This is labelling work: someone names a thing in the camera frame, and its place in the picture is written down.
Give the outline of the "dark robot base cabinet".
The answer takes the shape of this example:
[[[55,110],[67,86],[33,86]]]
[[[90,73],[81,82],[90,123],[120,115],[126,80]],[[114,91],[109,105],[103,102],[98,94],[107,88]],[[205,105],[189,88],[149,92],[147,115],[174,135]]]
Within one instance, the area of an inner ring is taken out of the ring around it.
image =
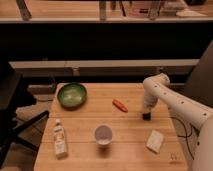
[[[192,70],[182,94],[213,108],[213,40]]]

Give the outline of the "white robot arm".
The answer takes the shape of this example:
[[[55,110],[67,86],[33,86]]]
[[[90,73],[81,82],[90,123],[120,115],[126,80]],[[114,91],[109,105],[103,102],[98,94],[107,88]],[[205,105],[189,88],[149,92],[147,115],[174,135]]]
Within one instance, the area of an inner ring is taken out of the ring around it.
[[[199,129],[192,170],[213,171],[213,108],[171,90],[169,84],[164,73],[145,78],[144,108],[151,111],[161,100]]]

